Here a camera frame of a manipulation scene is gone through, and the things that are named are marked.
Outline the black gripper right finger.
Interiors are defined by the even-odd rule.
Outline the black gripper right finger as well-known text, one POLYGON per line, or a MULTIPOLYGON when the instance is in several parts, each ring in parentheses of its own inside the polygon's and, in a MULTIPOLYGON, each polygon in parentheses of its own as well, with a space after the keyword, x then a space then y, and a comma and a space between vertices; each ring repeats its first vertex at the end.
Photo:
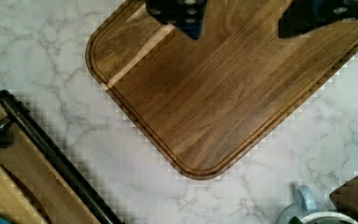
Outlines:
POLYGON ((278 37, 297 37, 345 20, 358 20, 358 0, 293 0, 278 21, 278 37))

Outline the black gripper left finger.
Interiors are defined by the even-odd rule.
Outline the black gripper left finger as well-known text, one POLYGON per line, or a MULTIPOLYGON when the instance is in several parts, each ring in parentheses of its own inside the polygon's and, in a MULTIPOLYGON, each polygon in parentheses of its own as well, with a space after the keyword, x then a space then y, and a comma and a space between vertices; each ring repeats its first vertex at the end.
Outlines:
POLYGON ((172 24, 193 40, 200 38, 208 0, 145 0, 146 11, 161 24, 172 24))

